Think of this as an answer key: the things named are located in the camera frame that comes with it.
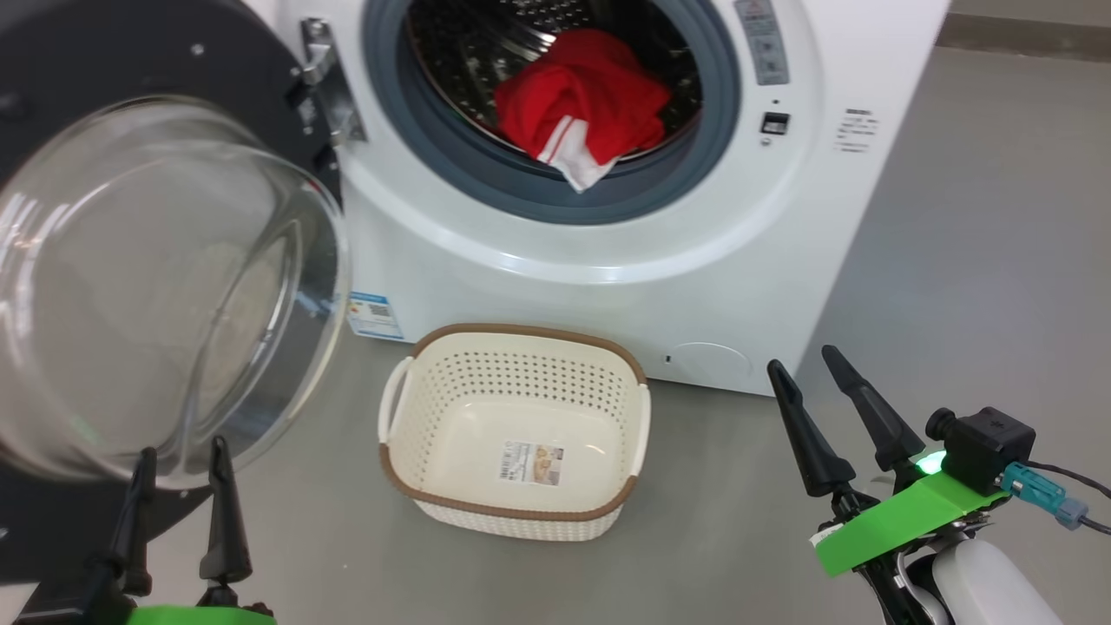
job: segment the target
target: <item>metal hinge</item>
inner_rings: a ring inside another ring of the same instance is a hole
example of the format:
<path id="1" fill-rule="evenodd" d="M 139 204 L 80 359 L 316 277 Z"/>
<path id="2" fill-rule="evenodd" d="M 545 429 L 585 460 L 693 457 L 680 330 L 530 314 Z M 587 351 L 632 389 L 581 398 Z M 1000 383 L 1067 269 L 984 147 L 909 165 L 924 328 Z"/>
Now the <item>metal hinge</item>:
<path id="1" fill-rule="evenodd" d="M 323 105 L 322 112 L 332 129 L 332 144 L 339 145 L 348 140 L 366 141 L 367 131 L 351 97 L 351 87 L 343 73 L 343 63 L 328 21 L 319 18 L 301 20 L 301 39 L 308 59 L 302 79 Z"/>

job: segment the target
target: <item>green plastic part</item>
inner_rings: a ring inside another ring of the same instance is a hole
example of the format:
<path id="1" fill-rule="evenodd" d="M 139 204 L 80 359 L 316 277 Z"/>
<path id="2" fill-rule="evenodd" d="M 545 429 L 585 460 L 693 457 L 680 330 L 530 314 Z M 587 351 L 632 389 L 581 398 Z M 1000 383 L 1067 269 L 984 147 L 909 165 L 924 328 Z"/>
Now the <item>green plastic part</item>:
<path id="1" fill-rule="evenodd" d="M 984 497 L 948 474 L 928 475 L 818 543 L 818 560 L 835 577 L 1005 496 Z"/>
<path id="2" fill-rule="evenodd" d="M 272 616 L 238 607 L 154 605 L 136 608 L 128 625 L 276 625 Z"/>

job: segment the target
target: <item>red garment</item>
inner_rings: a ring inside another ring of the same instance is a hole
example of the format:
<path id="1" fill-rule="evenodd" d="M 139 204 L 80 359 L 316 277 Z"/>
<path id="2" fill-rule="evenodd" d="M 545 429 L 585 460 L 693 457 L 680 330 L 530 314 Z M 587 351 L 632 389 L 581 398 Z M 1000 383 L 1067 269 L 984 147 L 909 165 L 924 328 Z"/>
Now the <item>red garment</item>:
<path id="1" fill-rule="evenodd" d="M 561 33 L 548 52 L 494 91 L 501 130 L 532 158 L 563 115 L 585 120 L 587 148 L 607 163 L 663 139 L 655 115 L 671 98 L 629 47 L 594 29 Z"/>

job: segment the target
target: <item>wire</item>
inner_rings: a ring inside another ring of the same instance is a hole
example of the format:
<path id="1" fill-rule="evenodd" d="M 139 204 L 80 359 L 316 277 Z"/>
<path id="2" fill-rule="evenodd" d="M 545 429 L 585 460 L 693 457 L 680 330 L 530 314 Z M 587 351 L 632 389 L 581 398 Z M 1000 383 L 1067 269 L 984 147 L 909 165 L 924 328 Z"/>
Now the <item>wire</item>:
<path id="1" fill-rule="evenodd" d="M 1083 484 L 1084 486 L 1090 486 L 1090 487 L 1099 491 L 1100 493 L 1103 493 L 1104 497 L 1111 498 L 1111 488 L 1108 488 L 1107 486 L 1103 486 L 1102 484 L 1100 484 L 1099 482 L 1095 482 L 1094 480 L 1092 480 L 1090 477 L 1084 477 L 1083 475 L 1080 475 L 1079 473 L 1077 473 L 1074 471 L 1069 471 L 1069 470 L 1065 470 L 1065 468 L 1061 468 L 1061 467 L 1055 466 L 1055 465 L 1043 465 L 1042 463 L 1035 463 L 1033 461 L 1027 461 L 1027 462 L 1024 462 L 1022 464 L 1027 465 L 1030 468 L 1040 468 L 1042 471 L 1048 471 L 1048 472 L 1052 472 L 1052 473 L 1059 473 L 1059 474 L 1061 474 L 1063 476 L 1071 477 L 1071 478 L 1075 480 L 1077 482 Z"/>
<path id="2" fill-rule="evenodd" d="M 1090 527 L 1099 532 L 1100 534 L 1107 534 L 1108 536 L 1111 536 L 1111 527 L 1108 527 L 1102 523 L 1095 523 L 1094 521 L 1088 518 L 1087 516 L 1080 517 L 1080 524 L 1083 525 L 1084 527 Z"/>

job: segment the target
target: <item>floor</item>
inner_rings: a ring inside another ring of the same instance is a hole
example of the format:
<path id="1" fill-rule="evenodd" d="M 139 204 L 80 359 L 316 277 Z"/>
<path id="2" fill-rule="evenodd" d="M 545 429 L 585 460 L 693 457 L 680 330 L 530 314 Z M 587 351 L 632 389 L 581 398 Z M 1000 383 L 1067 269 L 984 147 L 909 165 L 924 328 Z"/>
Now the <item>floor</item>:
<path id="1" fill-rule="evenodd" d="M 825 342 L 919 430 L 940 405 L 994 405 L 1038 429 L 1038 460 L 1111 480 L 1108 110 L 1111 65 L 934 56 L 798 376 L 861 483 L 878 472 Z M 828 505 L 805 497 L 771 401 L 654 384 L 648 462 L 613 530 L 519 542 L 441 525 L 383 480 L 374 415 L 407 352 L 344 333 L 301 423 L 240 475 L 256 574 L 237 589 L 280 622 L 881 622 L 860 579 L 818 566 L 807 538 Z M 1065 623 L 1105 623 L 1111 540 L 1020 503 L 993 516 L 983 537 Z M 156 603 L 200 596 L 207 534 L 206 506 L 151 544 Z M 28 592 L 0 588 L 0 612 Z"/>

